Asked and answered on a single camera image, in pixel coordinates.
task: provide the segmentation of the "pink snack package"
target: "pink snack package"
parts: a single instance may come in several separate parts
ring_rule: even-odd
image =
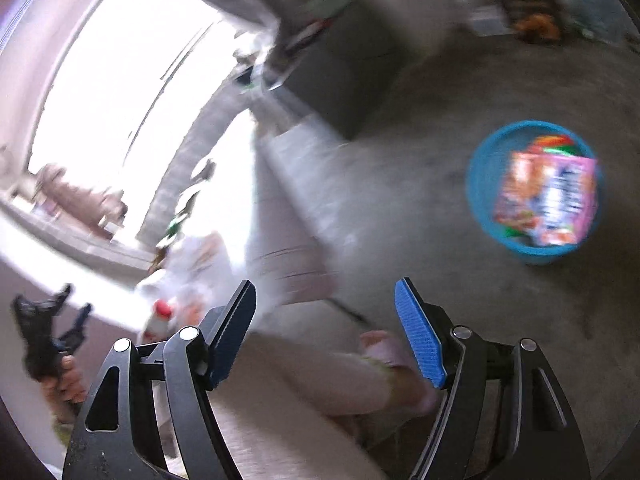
[[[575,155],[511,154],[494,219],[537,246],[577,244],[597,209],[596,161]]]

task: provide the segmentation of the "blue textured pad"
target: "blue textured pad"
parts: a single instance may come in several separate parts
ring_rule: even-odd
[[[396,310],[423,376],[436,388],[443,387],[447,373],[442,363],[442,345],[404,280],[396,283]]]

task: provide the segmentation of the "foot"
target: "foot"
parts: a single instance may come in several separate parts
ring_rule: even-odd
[[[392,391],[388,408],[404,406],[417,415],[433,411],[438,402],[438,391],[430,380],[422,377],[414,359],[389,332],[374,330],[360,335],[364,355],[388,366],[392,373]]]

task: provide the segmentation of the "gray concrete floor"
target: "gray concrete floor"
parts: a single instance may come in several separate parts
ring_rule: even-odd
[[[594,474],[640,418],[640,57],[604,44],[455,36],[403,75],[354,142],[309,124],[273,141],[334,249],[339,297],[399,330],[394,282],[487,339],[536,339],[573,407]],[[465,199],[478,144],[512,121],[581,135],[606,177],[602,224],[577,253],[521,264]]]

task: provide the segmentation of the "silver screw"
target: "silver screw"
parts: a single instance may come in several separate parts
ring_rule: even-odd
[[[453,335],[458,339],[469,339],[471,337],[471,330],[469,330],[466,326],[457,326],[453,329]]]
[[[523,339],[520,342],[520,346],[522,346],[522,348],[524,348],[526,351],[529,352],[533,352],[536,348],[538,348],[538,345],[536,345],[536,342],[533,341],[533,339]]]
[[[113,344],[113,349],[116,352],[124,352],[127,348],[129,348],[130,345],[131,345],[131,341],[129,341],[126,337],[123,337],[122,339],[118,339]]]
[[[186,326],[180,330],[180,339],[184,339],[185,341],[191,341],[195,339],[197,335],[198,329],[194,326]]]

